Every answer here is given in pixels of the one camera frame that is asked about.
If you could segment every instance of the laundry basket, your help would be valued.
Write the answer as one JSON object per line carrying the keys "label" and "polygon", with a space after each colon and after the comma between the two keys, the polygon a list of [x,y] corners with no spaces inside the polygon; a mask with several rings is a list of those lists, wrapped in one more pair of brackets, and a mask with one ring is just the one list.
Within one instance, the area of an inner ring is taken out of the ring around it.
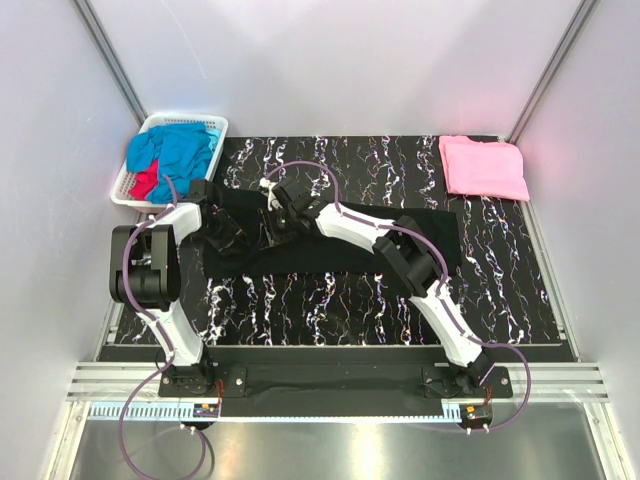
{"label": "laundry basket", "polygon": [[[207,169],[207,175],[205,177],[207,180],[211,180],[214,173],[216,172],[218,162],[220,161],[224,137],[227,135],[227,128],[229,127],[229,122],[227,122],[225,118],[214,117],[212,115],[198,115],[187,113],[155,113],[145,120],[144,124],[140,128],[139,133],[146,132],[150,128],[157,127],[158,125],[197,122],[204,123],[207,130],[215,129],[220,131],[220,139],[218,140],[216,149],[213,152],[211,163],[209,163],[209,168]],[[120,169],[120,173],[118,174],[116,183],[111,189],[111,200],[118,205],[128,205],[129,207],[133,207],[142,213],[158,213],[164,210],[166,205],[151,203],[142,200],[135,200],[133,197],[131,197],[131,195],[129,195],[129,190],[131,189],[131,187],[133,187],[133,185],[135,185],[135,183],[136,174],[127,172],[127,162],[125,161],[122,165],[122,168]]]}

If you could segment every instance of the black cloth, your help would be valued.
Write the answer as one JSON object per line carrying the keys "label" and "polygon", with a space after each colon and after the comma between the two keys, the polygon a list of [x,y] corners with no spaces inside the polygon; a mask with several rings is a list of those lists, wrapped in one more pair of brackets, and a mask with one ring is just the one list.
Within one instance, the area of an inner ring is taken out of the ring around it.
{"label": "black cloth", "polygon": [[[261,238],[259,208],[266,207],[266,196],[252,190],[237,190],[218,185],[218,206],[247,233],[255,247],[244,259],[223,258],[207,242],[204,247],[204,274],[207,278],[220,280],[240,275],[260,276],[286,273],[383,273],[385,268],[373,254],[360,247],[334,238],[304,236],[289,243],[258,250]],[[344,203],[357,212],[378,218],[399,219],[402,215],[412,217],[440,250],[450,275],[462,263],[460,235],[456,214],[424,208],[389,208]]]}

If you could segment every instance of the blue cloth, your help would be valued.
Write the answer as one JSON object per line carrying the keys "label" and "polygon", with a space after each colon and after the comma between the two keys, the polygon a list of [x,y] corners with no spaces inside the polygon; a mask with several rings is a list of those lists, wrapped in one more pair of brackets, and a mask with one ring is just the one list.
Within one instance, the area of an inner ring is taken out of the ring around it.
{"label": "blue cloth", "polygon": [[181,196],[189,193],[191,180],[204,178],[212,152],[220,140],[218,130],[207,130],[204,123],[176,123],[153,127],[131,139],[127,151],[127,170],[139,173],[158,159],[158,185],[148,195],[152,203],[171,201],[168,175]]}

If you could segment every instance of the red cloth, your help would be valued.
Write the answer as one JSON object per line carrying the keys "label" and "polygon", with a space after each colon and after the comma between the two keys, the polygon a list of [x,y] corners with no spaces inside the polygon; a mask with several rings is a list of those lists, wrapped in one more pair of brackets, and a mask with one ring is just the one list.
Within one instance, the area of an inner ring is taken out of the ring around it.
{"label": "red cloth", "polygon": [[136,200],[146,200],[149,192],[158,185],[158,159],[151,162],[151,166],[136,175],[136,184],[129,190]]}

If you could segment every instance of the cable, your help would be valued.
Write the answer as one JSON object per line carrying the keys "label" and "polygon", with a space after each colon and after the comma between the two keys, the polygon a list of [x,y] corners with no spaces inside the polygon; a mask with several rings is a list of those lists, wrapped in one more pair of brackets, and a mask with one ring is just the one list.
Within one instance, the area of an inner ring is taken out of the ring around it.
{"label": "cable", "polygon": [[[338,180],[336,178],[336,176],[333,174],[333,172],[331,170],[329,170],[329,168],[325,165],[319,164],[319,163],[314,163],[314,162],[308,162],[305,160],[296,160],[294,162],[289,162],[289,163],[285,163],[282,165],[277,166],[276,168],[274,168],[273,170],[271,170],[269,173],[267,173],[266,178],[270,178],[271,176],[273,176],[276,172],[278,172],[279,170],[282,170],[283,168],[286,167],[290,167],[290,166],[294,166],[294,165],[310,165],[312,167],[316,167],[319,168],[320,170],[324,171],[325,173],[327,173],[329,175],[329,177],[331,178],[331,181],[333,182],[333,188],[334,188],[334,205],[336,207],[336,210],[338,211],[338,213],[340,213],[341,215],[350,218],[351,220],[355,220],[356,222],[360,222],[363,223],[365,225],[371,226],[371,227],[375,227],[375,228],[381,228],[384,230],[394,230],[400,233],[404,233],[407,235],[412,236],[413,238],[421,241],[422,243],[424,243],[427,248],[429,249],[429,251],[433,254],[433,256],[436,258],[436,260],[438,261],[438,263],[440,264],[440,269],[442,270],[442,275],[440,277],[440,283],[438,284],[438,286],[436,287],[436,295],[440,294],[440,291],[442,289],[442,287],[447,283],[447,279],[449,278],[449,269],[447,268],[447,262],[445,261],[444,257],[442,256],[442,253],[438,250],[438,248],[432,243],[430,242],[427,238],[425,238],[423,235],[420,235],[417,232],[414,232],[413,230],[409,230],[407,228],[403,228],[403,227],[399,227],[396,225],[376,225],[375,223],[366,220],[364,218],[358,217],[357,215],[353,215],[349,212],[343,212],[342,209],[340,208],[340,191],[339,191],[339,187],[338,187]],[[527,361],[526,357],[523,355],[523,353],[518,350],[516,347],[514,347],[513,345],[510,345],[508,343],[487,343],[487,342],[483,342],[482,340],[476,338],[473,334],[473,332],[467,332],[462,325],[460,325],[460,323],[456,320],[453,312],[451,312],[451,310],[449,309],[449,306],[447,305],[447,303],[440,299],[440,303],[442,304],[442,306],[444,307],[445,311],[447,312],[447,315],[449,315],[449,318],[451,319],[451,321],[453,322],[453,324],[455,325],[456,329],[460,332],[460,335],[463,335],[465,337],[467,337],[471,342],[480,345],[481,347],[485,347],[485,348],[490,348],[490,349],[495,349],[495,348],[505,348],[507,350],[511,350],[512,352],[514,352],[522,361],[522,364],[524,365],[524,370],[527,376],[527,387],[525,390],[525,394],[524,394],[524,398],[522,399],[522,403],[520,404],[520,406],[518,407],[518,410],[516,410],[516,413],[509,418],[508,420],[505,420],[503,423],[496,425],[495,427],[492,427],[492,430],[500,430],[510,424],[512,424],[524,411],[524,409],[527,407],[528,403],[529,403],[529,397],[531,396],[531,368],[529,367],[529,362]]]}
{"label": "cable", "polygon": [[[155,222],[157,222],[158,220],[160,220],[161,218],[163,218],[169,212],[173,211],[176,208],[176,204],[178,202],[178,194],[176,192],[175,186],[173,185],[173,182],[167,175],[163,175],[163,177],[167,181],[167,183],[169,184],[169,188],[171,189],[173,203],[170,206],[168,206],[165,210],[160,212],[158,215],[156,215],[154,219],[149,219],[141,223],[133,231],[133,233],[129,237],[129,240],[127,240],[127,244],[125,245],[125,248],[124,248],[124,254],[122,256],[122,283],[124,284],[124,290],[127,294],[127,299],[129,300],[129,303],[133,306],[133,308],[135,308],[139,313],[147,317],[149,319],[149,322],[157,328],[158,332],[160,333],[160,335],[162,336],[163,340],[167,345],[167,349],[169,350],[169,354],[168,354],[169,358],[167,362],[161,368],[159,368],[158,370],[153,372],[151,375],[149,375],[147,378],[145,378],[142,382],[140,382],[140,384],[136,388],[133,389],[133,392],[131,392],[131,394],[129,395],[129,398],[127,398],[127,401],[124,402],[124,406],[122,407],[122,411],[120,412],[120,416],[118,417],[118,443],[120,445],[120,452],[122,453],[122,458],[124,459],[125,463],[129,466],[129,468],[136,475],[138,475],[140,478],[143,478],[145,480],[160,480],[160,479],[147,475],[133,463],[133,460],[131,459],[131,455],[127,452],[127,448],[124,443],[124,417],[127,411],[129,410],[129,405],[131,405],[131,402],[136,397],[136,395],[138,395],[140,390],[142,390],[144,386],[147,385],[151,380],[153,380],[155,377],[162,374],[163,372],[167,371],[171,367],[171,365],[173,365],[175,352],[174,352],[173,343],[171,342],[171,339],[169,338],[169,335],[167,334],[164,327],[160,323],[158,323],[157,319],[153,316],[151,312],[149,312],[148,310],[145,310],[144,307],[142,307],[142,305],[138,303],[138,301],[135,299],[133,295],[133,291],[131,290],[131,284],[129,283],[129,257],[131,256],[131,249],[133,248],[133,244],[135,243],[140,233],[142,233],[147,227],[153,225]],[[182,477],[180,480],[190,480],[193,477],[195,477],[200,471],[200,469],[202,468],[202,465],[204,464],[204,460],[207,456],[207,443],[208,443],[207,437],[205,437],[205,435],[200,430],[197,430],[195,427],[191,427],[190,431],[192,435],[194,433],[198,435],[200,442],[202,444],[202,454],[200,455],[200,460],[198,461],[198,464],[193,469],[193,471],[188,475],[186,475],[185,477]]]}

